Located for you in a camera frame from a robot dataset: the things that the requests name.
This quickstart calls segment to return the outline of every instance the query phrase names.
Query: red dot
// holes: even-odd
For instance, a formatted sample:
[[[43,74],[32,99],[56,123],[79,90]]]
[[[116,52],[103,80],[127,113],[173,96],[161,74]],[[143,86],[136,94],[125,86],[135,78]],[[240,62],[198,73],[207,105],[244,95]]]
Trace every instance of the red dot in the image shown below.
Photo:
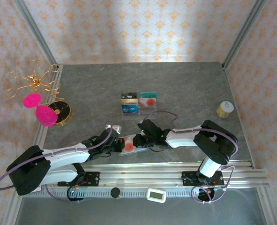
[[[156,101],[153,98],[149,98],[147,100],[147,106],[154,106],[156,104]]]
[[[127,144],[125,144],[125,152],[132,152],[132,151],[134,151],[134,145],[132,144],[132,143],[127,143]]]

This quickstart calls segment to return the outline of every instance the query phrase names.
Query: gray marble surface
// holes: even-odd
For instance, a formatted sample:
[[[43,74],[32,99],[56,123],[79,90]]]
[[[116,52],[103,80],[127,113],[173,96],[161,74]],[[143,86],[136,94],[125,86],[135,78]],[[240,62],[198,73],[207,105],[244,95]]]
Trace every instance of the gray marble surface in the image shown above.
[[[122,135],[139,133],[139,120],[121,118],[120,94],[157,91],[157,109],[179,116],[174,128],[191,128],[212,120],[238,138],[239,151],[231,159],[251,159],[236,110],[228,118],[216,113],[222,101],[233,103],[219,62],[66,65],[60,82],[60,96],[71,105],[72,117],[64,126],[48,129],[45,149],[67,147],[100,135],[106,121],[121,125]],[[165,129],[172,119],[169,114],[159,113],[153,121]],[[204,157],[197,147],[181,147],[159,153],[148,150],[127,156],[112,154],[88,164],[195,162]]]

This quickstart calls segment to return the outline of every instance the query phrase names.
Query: pink object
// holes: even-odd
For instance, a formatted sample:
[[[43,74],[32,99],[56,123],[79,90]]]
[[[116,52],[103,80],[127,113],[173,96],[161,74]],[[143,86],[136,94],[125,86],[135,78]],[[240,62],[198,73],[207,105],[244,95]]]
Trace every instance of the pink object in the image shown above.
[[[54,110],[45,105],[38,105],[35,115],[38,121],[46,127],[54,125],[58,119]]]
[[[23,104],[27,108],[33,108],[35,106],[38,106],[41,102],[41,95],[38,93],[31,93],[26,98],[24,98]]]
[[[58,115],[50,107],[39,105],[41,99],[42,97],[40,94],[31,93],[24,98],[23,104],[27,108],[33,108],[36,106],[35,115],[37,120],[46,127],[52,126],[56,123]]]

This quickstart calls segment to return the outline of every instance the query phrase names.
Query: floral wallpaper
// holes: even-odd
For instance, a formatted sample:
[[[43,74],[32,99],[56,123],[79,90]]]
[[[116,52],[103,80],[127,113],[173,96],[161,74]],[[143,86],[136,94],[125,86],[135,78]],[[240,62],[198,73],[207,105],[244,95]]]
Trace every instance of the floral wallpaper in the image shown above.
[[[277,0],[268,0],[227,69],[257,167],[277,202]]]
[[[41,60],[38,73],[48,70],[49,63],[45,55],[13,1],[0,0],[0,176],[34,141],[37,127],[35,114],[22,105],[29,89],[18,92],[14,98],[5,96],[10,87],[27,85],[23,79],[9,80],[9,72],[17,69],[21,75],[33,74],[29,66],[33,59]],[[9,179],[0,186],[8,184]],[[0,224],[12,192],[0,191]]]
[[[25,0],[56,61],[222,62],[256,0]]]

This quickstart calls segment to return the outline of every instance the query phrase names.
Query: round black button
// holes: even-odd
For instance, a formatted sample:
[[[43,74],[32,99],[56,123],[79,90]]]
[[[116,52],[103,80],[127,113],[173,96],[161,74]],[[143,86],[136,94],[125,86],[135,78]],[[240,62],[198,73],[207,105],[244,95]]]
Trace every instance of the round black button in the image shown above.
[[[110,195],[113,198],[119,198],[121,196],[121,192],[120,189],[118,187],[114,187],[111,189]]]

